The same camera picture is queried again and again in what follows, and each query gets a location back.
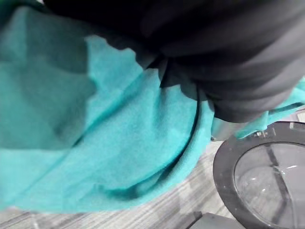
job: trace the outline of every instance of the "gray floor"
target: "gray floor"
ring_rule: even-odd
[[[233,217],[213,181],[211,143],[189,177],[177,188],[131,210],[94,214],[34,214],[16,209],[0,213],[0,229],[185,229],[201,212]]]

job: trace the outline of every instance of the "teal cloth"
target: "teal cloth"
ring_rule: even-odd
[[[166,59],[154,63],[157,53],[34,0],[0,1],[0,22],[0,209],[129,208],[190,174],[209,144],[213,105],[188,79],[160,87]],[[239,135],[303,104],[304,81]]]

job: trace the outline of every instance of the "round lid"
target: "round lid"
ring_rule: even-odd
[[[278,122],[231,138],[213,170],[225,205],[247,229],[305,228],[305,124]]]

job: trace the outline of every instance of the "black fabric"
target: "black fabric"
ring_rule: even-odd
[[[305,72],[304,0],[44,0],[55,13],[122,31],[171,58],[215,115],[248,122]]]

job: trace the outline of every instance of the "teal fabric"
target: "teal fabric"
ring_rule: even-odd
[[[166,59],[154,63],[158,54],[136,42],[33,0],[0,1],[0,21],[0,208],[129,208],[190,174],[210,141],[213,105],[188,79],[160,87]],[[301,82],[239,134],[293,112],[304,93]]]

